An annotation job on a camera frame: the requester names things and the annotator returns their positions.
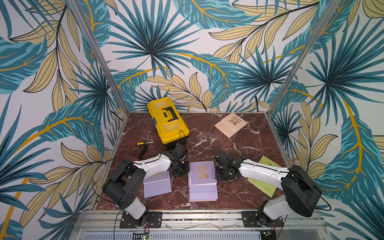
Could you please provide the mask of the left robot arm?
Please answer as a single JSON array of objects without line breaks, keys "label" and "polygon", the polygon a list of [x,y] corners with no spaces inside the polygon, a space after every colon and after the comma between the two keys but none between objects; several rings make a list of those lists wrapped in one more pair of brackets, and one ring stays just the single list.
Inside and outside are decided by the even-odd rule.
[{"label": "left robot arm", "polygon": [[138,194],[145,179],[160,172],[170,171],[174,177],[185,175],[190,170],[186,160],[188,150],[177,144],[172,150],[142,160],[124,160],[119,163],[103,185],[103,193],[112,200],[139,227],[149,220],[149,211],[139,200]]}]

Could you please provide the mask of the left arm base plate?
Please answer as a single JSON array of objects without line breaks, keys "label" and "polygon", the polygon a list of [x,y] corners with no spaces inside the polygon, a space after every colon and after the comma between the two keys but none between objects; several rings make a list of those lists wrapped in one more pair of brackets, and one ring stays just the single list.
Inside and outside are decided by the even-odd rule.
[{"label": "left arm base plate", "polygon": [[124,213],[120,222],[121,229],[150,228],[159,229],[163,220],[162,212],[146,211],[138,220],[130,214]]}]

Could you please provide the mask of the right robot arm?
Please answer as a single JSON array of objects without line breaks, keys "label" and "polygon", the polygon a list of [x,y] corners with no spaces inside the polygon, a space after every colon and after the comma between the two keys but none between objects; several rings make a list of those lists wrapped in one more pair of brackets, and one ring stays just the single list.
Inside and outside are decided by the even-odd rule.
[{"label": "right robot arm", "polygon": [[280,217],[292,213],[311,217],[322,196],[320,187],[297,165],[290,168],[273,167],[243,157],[234,159],[224,151],[216,154],[215,161],[219,165],[216,168],[218,181],[251,178],[284,192],[278,198],[265,201],[257,210],[254,221],[263,227],[268,227]]}]

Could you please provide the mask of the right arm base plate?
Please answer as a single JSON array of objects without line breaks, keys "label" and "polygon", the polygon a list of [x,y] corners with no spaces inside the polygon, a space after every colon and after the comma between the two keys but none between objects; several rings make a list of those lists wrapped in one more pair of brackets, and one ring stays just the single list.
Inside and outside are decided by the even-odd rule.
[{"label": "right arm base plate", "polygon": [[241,215],[245,228],[277,228],[284,226],[282,217],[272,220],[261,211],[243,211]]}]

